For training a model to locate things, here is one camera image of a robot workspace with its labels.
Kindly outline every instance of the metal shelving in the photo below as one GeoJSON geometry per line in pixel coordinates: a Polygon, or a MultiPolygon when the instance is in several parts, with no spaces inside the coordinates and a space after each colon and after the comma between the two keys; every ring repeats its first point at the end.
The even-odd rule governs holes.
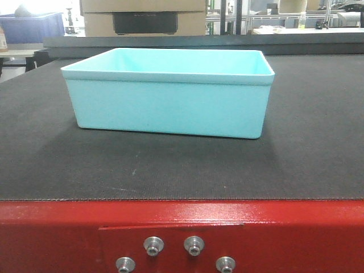
{"type": "MultiPolygon", "coordinates": [[[[300,13],[289,13],[289,14],[276,14],[276,15],[266,15],[266,14],[250,14],[251,0],[234,0],[234,12],[232,14],[226,14],[227,2],[229,0],[221,0],[220,9],[215,9],[215,0],[208,1],[212,3],[212,7],[214,8],[214,14],[207,14],[206,23],[210,23],[214,25],[215,23],[219,23],[220,35],[226,34],[227,23],[232,23],[234,25],[233,34],[247,34],[249,30],[253,28],[253,24],[255,20],[287,20],[294,19],[298,20],[300,18],[300,13]],[[243,10],[243,3],[247,3],[247,10],[243,10]]],[[[326,22],[330,22],[334,15],[331,11],[331,5],[335,0],[327,0],[326,10],[321,11],[307,11],[306,18],[307,19],[317,19],[326,22]]]]}

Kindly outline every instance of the plastic bin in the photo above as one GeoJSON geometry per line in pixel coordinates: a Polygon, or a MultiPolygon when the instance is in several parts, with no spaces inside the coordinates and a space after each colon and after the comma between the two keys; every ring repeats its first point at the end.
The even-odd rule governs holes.
{"type": "Polygon", "coordinates": [[[294,14],[302,13],[307,9],[307,0],[279,0],[279,14],[294,14]]]}
{"type": "Polygon", "coordinates": [[[117,48],[61,70],[82,128],[253,139],[274,79],[261,51],[117,48]]]}
{"type": "Polygon", "coordinates": [[[49,13],[37,17],[0,15],[8,44],[42,43],[44,37],[64,36],[62,13],[49,13]]]}

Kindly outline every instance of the conveyor belt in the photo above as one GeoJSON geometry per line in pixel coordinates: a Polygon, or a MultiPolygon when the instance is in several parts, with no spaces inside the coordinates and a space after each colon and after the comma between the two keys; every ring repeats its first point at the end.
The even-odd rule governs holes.
{"type": "Polygon", "coordinates": [[[74,60],[0,84],[0,200],[364,198],[364,55],[267,59],[258,140],[80,129],[74,60]]]}

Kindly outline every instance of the floor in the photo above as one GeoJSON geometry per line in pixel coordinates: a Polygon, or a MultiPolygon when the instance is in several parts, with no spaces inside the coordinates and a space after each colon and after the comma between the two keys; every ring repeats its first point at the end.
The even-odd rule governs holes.
{"type": "MultiPolygon", "coordinates": [[[[4,64],[23,64],[25,63],[25,59],[14,59],[4,62],[4,64]]],[[[0,77],[0,82],[7,81],[11,78],[19,76],[25,73],[25,67],[3,67],[2,74],[0,77]]]]}

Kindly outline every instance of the red metal frame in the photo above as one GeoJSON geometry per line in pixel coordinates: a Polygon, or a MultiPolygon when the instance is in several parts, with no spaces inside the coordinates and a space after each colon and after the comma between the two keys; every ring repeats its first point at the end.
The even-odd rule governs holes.
{"type": "Polygon", "coordinates": [[[0,202],[0,272],[364,272],[364,201],[14,201],[0,202]],[[143,240],[165,249],[149,257],[143,240]],[[206,248],[190,257],[183,239],[206,248]]]}

